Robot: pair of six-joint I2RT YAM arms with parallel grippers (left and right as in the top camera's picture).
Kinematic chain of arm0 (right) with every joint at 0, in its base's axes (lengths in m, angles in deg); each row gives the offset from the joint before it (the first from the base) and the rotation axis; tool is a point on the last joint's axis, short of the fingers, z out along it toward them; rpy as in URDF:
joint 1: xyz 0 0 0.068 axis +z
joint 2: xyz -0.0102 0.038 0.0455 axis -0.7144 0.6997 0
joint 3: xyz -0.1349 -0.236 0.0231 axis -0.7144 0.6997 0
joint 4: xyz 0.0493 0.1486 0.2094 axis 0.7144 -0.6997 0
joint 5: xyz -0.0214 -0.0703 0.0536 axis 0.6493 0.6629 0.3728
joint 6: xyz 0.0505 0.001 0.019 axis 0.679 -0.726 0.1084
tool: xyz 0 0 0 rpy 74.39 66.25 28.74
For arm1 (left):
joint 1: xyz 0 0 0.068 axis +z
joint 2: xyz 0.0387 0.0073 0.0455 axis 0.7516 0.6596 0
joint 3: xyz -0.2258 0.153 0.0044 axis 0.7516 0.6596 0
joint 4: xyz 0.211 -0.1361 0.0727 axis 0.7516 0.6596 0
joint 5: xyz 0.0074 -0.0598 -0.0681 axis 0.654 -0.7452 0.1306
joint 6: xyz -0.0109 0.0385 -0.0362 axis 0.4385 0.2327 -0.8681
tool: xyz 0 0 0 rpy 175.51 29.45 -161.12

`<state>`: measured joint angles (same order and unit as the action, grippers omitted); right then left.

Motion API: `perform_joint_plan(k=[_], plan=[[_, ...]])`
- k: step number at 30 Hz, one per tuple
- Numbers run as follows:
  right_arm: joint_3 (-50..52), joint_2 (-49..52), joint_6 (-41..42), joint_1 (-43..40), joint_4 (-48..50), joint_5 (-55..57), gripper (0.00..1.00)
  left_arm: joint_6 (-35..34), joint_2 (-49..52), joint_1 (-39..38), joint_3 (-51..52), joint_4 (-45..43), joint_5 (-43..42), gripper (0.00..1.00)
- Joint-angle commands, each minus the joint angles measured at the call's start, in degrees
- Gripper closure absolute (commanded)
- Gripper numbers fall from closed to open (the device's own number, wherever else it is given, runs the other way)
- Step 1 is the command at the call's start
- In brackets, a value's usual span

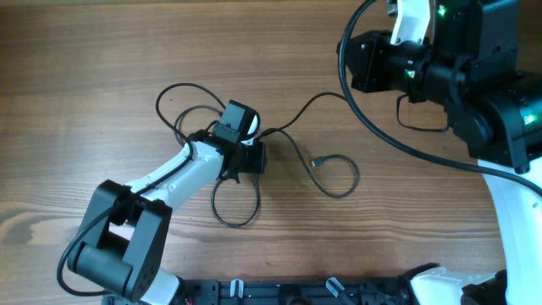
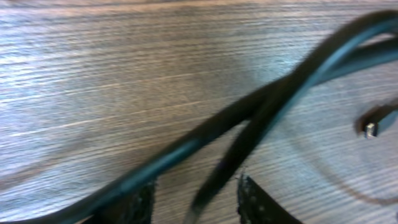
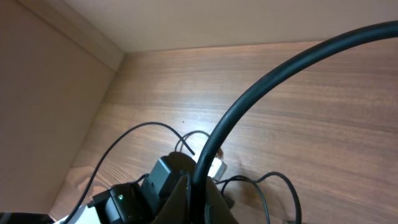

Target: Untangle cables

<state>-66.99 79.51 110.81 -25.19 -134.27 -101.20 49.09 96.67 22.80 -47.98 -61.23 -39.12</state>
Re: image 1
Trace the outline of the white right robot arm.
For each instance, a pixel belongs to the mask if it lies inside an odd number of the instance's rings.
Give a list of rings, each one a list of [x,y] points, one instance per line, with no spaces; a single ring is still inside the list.
[[[465,164],[377,136],[415,158],[481,174],[495,207],[506,267],[476,274],[434,263],[406,276],[414,304],[538,304],[541,301],[541,77],[517,69],[516,1],[390,1],[393,30],[354,28],[337,47],[340,86],[352,96],[396,90],[411,103],[444,109],[446,127],[466,145]]]

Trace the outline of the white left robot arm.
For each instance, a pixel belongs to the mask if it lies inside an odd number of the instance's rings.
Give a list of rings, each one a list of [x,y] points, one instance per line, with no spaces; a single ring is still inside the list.
[[[100,286],[105,302],[190,303],[180,278],[160,266],[172,214],[206,185],[263,172],[264,145],[253,141],[260,122],[256,110],[230,101],[211,131],[191,134],[151,174],[104,181],[58,267]]]

